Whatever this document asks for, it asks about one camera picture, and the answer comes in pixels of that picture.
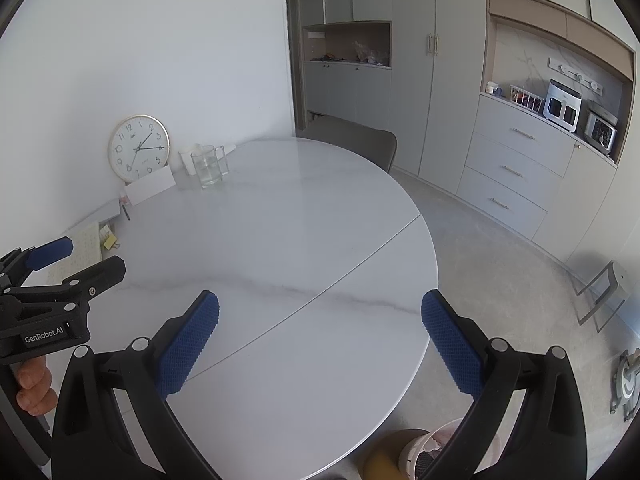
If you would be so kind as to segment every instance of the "drawer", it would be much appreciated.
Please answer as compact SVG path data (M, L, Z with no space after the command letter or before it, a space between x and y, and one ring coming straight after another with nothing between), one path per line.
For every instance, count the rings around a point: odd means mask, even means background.
M491 97L481 97L476 132L564 176L575 141L555 127Z
M533 202L471 168L462 173L458 197L530 240L546 214Z
M549 211L562 182L562 177L529 157L475 133L466 165L514 190L545 211Z

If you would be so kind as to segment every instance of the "cabinet handle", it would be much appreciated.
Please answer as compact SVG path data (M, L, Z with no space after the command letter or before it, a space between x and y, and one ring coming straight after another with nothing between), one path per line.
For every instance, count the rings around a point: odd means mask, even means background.
M521 135L524 135L525 137L527 137L527 139L536 140L536 138L535 138L533 135L529 135L529 134L527 134L527 133L523 132L522 130L519 130L519 129L517 129L517 128L512 128L512 130L513 130L514 132L518 132L518 133L519 133L519 134L521 134Z
M511 171L511 173L513 173L514 175L522 177L522 174L519 171L512 170L509 166L501 166L501 167L507 171Z
M509 208L508 205L504 205L502 202L498 202L495 198L490 198L489 200L491 200L491 202L493 202L494 204L499 205L503 209L508 209Z

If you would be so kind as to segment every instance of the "floor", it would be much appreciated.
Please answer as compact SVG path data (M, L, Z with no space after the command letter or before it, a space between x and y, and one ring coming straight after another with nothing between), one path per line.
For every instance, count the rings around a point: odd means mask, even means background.
M606 460L628 424L622 409L609 414L610 377L625 350L640 338L617 316L600 334L607 313L584 326L577 319L593 305L588 294L562 267L532 245L458 200L410 176L392 176L412 197L433 237L440 290L461 316L475 320L489 338L500 336L523 351L546 353L552 345L567 350L574 369L587 429L589 476ZM498 432L505 443L518 414L516 392ZM380 436L404 428L437 429L465 415L469 396L460 394L436 348L429 346L414 382L382 426L356 451L318 480L360 480L356 464Z

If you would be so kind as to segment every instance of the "chair backrest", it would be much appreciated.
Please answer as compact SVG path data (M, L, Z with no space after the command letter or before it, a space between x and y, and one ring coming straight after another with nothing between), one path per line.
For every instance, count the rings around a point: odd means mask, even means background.
M331 116L318 117L298 134L302 139L320 140L357 153L387 173L396 156L396 136Z

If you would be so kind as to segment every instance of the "round table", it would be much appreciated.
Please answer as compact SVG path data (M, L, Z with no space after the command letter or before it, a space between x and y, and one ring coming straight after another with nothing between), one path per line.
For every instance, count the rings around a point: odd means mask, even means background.
M361 444L398 404L429 337L431 235L395 180L312 140L258 140L224 182L177 186L117 219L124 281L92 301L95 352L152 337L204 289L220 322L169 405L225 480L300 480ZM62 381L71 350L49 357ZM126 396L141 458L159 467Z

